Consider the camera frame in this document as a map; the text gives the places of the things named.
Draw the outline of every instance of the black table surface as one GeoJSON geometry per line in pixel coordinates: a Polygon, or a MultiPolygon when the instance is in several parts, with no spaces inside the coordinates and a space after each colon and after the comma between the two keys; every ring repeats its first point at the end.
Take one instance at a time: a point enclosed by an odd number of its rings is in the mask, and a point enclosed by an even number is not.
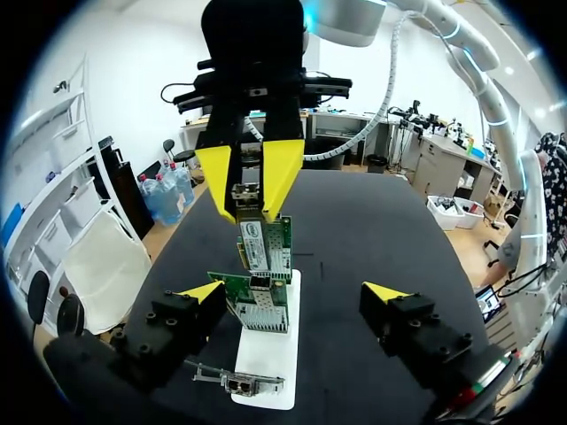
{"type": "MultiPolygon", "coordinates": [[[[182,367],[155,391],[161,403],[212,423],[418,423],[433,401],[388,358],[358,313],[361,283],[422,292],[437,312],[488,344],[467,275],[423,200],[402,179],[381,174],[301,171],[282,208],[292,216],[293,266],[302,273],[295,406],[241,406],[218,384],[193,382],[182,367]]],[[[148,274],[129,321],[151,310],[152,294],[208,283],[207,271],[245,274],[237,227],[207,191],[148,274]]],[[[241,325],[226,314],[199,361],[234,370],[241,325]]]]}

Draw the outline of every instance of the workbench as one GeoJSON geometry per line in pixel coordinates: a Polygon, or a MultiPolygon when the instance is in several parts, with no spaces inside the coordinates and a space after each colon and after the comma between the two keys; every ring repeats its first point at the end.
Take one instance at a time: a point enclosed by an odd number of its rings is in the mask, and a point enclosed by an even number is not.
{"type": "Polygon", "coordinates": [[[494,176],[501,175],[485,159],[468,155],[452,139],[441,135],[423,135],[418,149],[419,162],[412,185],[423,199],[429,195],[458,196],[483,204],[494,176]],[[463,171],[474,182],[459,188],[463,171]]]}
{"type": "MultiPolygon", "coordinates": [[[[301,111],[299,113],[301,119],[301,125],[303,127],[303,134],[307,134],[307,118],[309,117],[309,112],[301,111]]],[[[266,122],[265,113],[255,113],[250,117],[252,124],[262,133],[264,129],[264,122],[266,122]]],[[[194,150],[197,146],[197,138],[201,131],[205,130],[207,124],[209,123],[209,115],[201,117],[198,120],[193,120],[191,123],[182,127],[182,142],[183,148],[185,150],[194,150]]],[[[243,132],[248,131],[246,125],[243,128],[243,132]]]]}
{"type": "MultiPolygon", "coordinates": [[[[366,127],[372,118],[374,118],[374,113],[311,112],[308,122],[309,134],[312,139],[330,137],[346,143],[366,127]]],[[[365,139],[362,139],[351,149],[356,157],[357,164],[362,165],[366,156],[374,153],[378,127],[374,127],[365,139]]]]}
{"type": "MultiPolygon", "coordinates": [[[[358,313],[359,296],[363,281],[422,292],[447,324],[473,335],[473,350],[485,348],[472,287],[443,231],[415,191],[390,175],[300,171],[282,213],[292,216],[293,267],[302,273],[295,407],[239,405],[218,384],[193,382],[188,367],[153,397],[214,424],[419,423],[433,395],[384,354],[358,313]]],[[[207,191],[156,259],[129,322],[144,322],[163,290],[208,283],[208,270],[245,274],[237,235],[207,191]]],[[[198,361],[234,370],[241,329],[225,314],[198,361]]]]}

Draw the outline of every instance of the bolt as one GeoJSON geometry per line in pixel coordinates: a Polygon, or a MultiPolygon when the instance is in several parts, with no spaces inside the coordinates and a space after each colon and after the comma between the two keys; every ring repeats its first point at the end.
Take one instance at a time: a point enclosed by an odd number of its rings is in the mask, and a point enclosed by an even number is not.
{"type": "Polygon", "coordinates": [[[469,332],[467,332],[466,334],[462,334],[461,339],[466,344],[472,343],[472,335],[469,332]]]}
{"type": "Polygon", "coordinates": [[[141,355],[148,355],[151,353],[151,347],[149,344],[142,344],[138,347],[138,352],[141,355]]]}

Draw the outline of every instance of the white storage bin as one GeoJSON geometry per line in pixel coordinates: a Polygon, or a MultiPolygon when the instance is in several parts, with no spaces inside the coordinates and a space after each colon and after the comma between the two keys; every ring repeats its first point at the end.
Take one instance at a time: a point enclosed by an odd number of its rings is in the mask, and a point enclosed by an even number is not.
{"type": "Polygon", "coordinates": [[[63,170],[90,147],[86,126],[86,121],[79,121],[53,137],[51,158],[57,171],[63,170]]]}
{"type": "Polygon", "coordinates": [[[37,248],[41,250],[42,254],[47,257],[53,266],[57,266],[72,241],[69,232],[67,232],[61,220],[61,210],[58,210],[55,217],[51,219],[41,236],[37,239],[35,245],[37,245],[37,248]]]}
{"type": "Polygon", "coordinates": [[[63,208],[73,220],[84,228],[100,210],[100,198],[95,189],[95,178],[82,185],[64,204],[63,208]]]}
{"type": "Polygon", "coordinates": [[[464,217],[459,221],[459,224],[457,224],[458,228],[474,228],[485,217],[485,208],[478,202],[469,201],[469,199],[463,199],[461,197],[455,197],[454,202],[459,205],[464,214],[464,217]],[[466,212],[463,208],[466,206],[470,210],[473,205],[477,206],[473,214],[466,212]]]}
{"type": "Polygon", "coordinates": [[[445,212],[442,208],[438,208],[435,205],[435,202],[440,197],[427,197],[427,208],[433,214],[435,221],[443,230],[454,230],[457,227],[457,224],[464,218],[464,213],[462,212],[459,205],[456,206],[457,214],[451,214],[445,212]]]}
{"type": "Polygon", "coordinates": [[[39,260],[39,258],[37,258],[37,254],[35,254],[35,247],[31,249],[29,255],[21,262],[19,270],[21,275],[19,287],[26,294],[29,292],[29,285],[34,278],[35,273],[42,271],[49,277],[49,273],[45,270],[43,263],[39,260]]]}

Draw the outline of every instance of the white shelf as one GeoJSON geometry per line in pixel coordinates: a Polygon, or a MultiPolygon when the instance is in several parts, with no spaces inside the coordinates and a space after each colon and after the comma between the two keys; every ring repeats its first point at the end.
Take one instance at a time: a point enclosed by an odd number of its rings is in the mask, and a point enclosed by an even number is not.
{"type": "MultiPolygon", "coordinates": [[[[90,219],[90,221],[87,223],[87,225],[84,228],[82,228],[81,231],[73,238],[73,242],[71,243],[71,246],[73,246],[75,243],[80,241],[82,239],[82,237],[87,234],[87,232],[92,227],[93,223],[95,222],[95,220],[97,219],[97,217],[100,214],[110,211],[111,208],[113,208],[113,206],[114,206],[114,203],[113,203],[113,201],[110,201],[110,200],[107,201],[106,204],[102,205],[100,210],[98,210],[98,212],[95,214],[95,216],[92,219],[90,219]]],[[[61,262],[55,268],[55,271],[51,275],[50,291],[49,291],[49,298],[50,299],[53,296],[53,292],[57,288],[58,283],[61,280],[61,277],[63,277],[64,273],[65,273],[65,270],[63,269],[63,262],[61,262]]]]}
{"type": "Polygon", "coordinates": [[[19,238],[24,227],[27,225],[29,219],[34,215],[40,205],[45,201],[45,199],[50,195],[50,193],[57,188],[59,184],[61,184],[69,175],[71,175],[74,171],[79,169],[83,164],[92,158],[94,153],[91,150],[86,151],[83,153],[79,158],[73,161],[71,164],[66,166],[61,174],[57,175],[51,182],[47,183],[45,187],[37,194],[34,200],[27,206],[26,210],[23,212],[21,219],[19,220],[18,225],[12,232],[8,243],[4,249],[4,263],[10,257],[12,253],[12,249],[19,238]]]}
{"type": "Polygon", "coordinates": [[[84,93],[82,89],[57,97],[57,102],[49,108],[41,109],[24,120],[16,133],[10,138],[8,145],[11,149],[17,148],[28,137],[35,133],[44,124],[47,124],[61,113],[71,107],[75,99],[84,93]]]}
{"type": "Polygon", "coordinates": [[[356,135],[326,135],[324,133],[315,133],[317,137],[334,137],[336,139],[352,139],[356,135]]]}
{"type": "Polygon", "coordinates": [[[59,131],[58,133],[56,133],[51,139],[57,139],[59,136],[61,135],[66,135],[67,133],[69,133],[71,130],[74,130],[76,128],[78,128],[83,122],[86,122],[85,119],[83,120],[78,120],[77,122],[71,124],[69,127],[65,127],[63,128],[61,131],[59,131]]]}

